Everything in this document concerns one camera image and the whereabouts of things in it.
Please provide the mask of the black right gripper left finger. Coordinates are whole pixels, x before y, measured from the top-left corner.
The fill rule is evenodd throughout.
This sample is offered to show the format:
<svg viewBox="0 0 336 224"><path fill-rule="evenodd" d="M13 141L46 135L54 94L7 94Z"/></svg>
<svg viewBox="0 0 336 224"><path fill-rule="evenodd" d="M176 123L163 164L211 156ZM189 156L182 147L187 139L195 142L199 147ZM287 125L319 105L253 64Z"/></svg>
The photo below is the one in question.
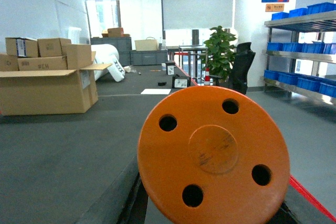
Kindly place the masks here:
<svg viewBox="0 0 336 224"><path fill-rule="evenodd" d="M78 220L79 223L127 223L140 188L136 157Z"/></svg>

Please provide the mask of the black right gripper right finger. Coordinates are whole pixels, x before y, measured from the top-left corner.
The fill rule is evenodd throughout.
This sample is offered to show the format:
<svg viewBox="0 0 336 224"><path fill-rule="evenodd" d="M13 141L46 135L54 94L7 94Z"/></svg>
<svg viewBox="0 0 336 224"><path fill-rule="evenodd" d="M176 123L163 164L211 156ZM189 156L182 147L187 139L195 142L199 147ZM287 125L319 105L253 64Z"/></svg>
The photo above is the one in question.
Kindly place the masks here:
<svg viewBox="0 0 336 224"><path fill-rule="evenodd" d="M307 191L288 189L270 223L335 223L335 217Z"/></svg>

